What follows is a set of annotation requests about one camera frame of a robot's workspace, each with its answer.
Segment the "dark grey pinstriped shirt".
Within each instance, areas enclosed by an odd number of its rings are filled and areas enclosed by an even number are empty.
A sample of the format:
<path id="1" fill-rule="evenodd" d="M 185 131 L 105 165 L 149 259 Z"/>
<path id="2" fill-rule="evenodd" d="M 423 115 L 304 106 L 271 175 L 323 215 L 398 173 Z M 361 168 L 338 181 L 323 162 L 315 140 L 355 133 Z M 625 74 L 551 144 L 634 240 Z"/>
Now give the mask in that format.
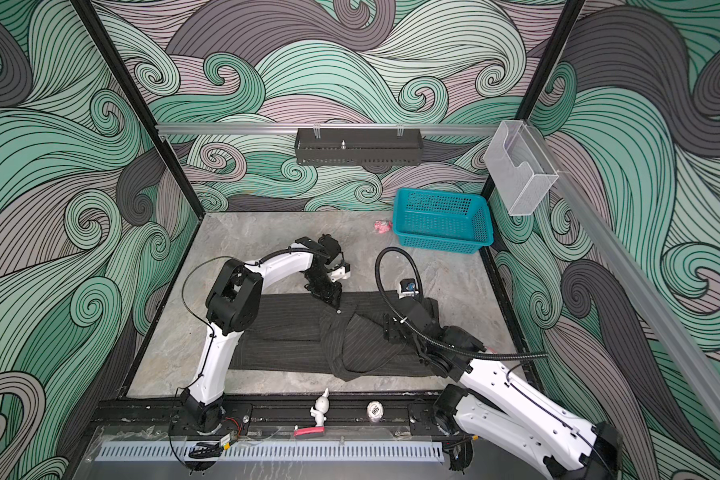
<path id="1" fill-rule="evenodd" d="M 338 310 L 309 294 L 262 298 L 257 318 L 234 350 L 232 370 L 331 374 L 343 381 L 362 376 L 446 377 L 420 357 L 429 343 L 392 344 L 383 337 L 392 314 L 374 292 L 350 292 Z"/>

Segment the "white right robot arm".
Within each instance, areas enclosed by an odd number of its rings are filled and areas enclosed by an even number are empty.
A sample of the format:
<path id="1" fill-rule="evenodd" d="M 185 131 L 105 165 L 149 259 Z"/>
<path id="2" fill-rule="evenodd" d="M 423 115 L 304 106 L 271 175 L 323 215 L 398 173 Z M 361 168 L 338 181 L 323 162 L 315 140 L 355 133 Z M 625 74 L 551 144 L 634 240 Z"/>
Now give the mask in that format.
<path id="1" fill-rule="evenodd" d="M 443 327 L 423 301 L 386 302 L 392 337 L 410 345 L 420 363 L 450 384 L 432 416 L 448 436 L 478 437 L 502 448 L 547 479 L 616 479 L 622 437 L 558 405 L 506 366 L 540 354 L 499 354 L 457 326 Z"/>

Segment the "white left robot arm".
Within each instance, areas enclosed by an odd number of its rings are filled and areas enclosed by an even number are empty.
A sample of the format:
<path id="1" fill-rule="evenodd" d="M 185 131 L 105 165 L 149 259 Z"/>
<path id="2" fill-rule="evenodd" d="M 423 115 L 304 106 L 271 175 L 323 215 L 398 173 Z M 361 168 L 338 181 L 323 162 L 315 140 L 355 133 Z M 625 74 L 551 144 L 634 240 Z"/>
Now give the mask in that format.
<path id="1" fill-rule="evenodd" d="M 223 259 L 205 300 L 203 356 L 195 379 L 179 394 L 190 425 L 201 435 L 217 432 L 223 422 L 226 372 L 242 333 L 258 316 L 262 293 L 291 275 L 302 274 L 312 297 L 338 310 L 341 282 L 351 276 L 342 247 L 328 234 L 318 240 L 299 238 L 256 260 Z"/>

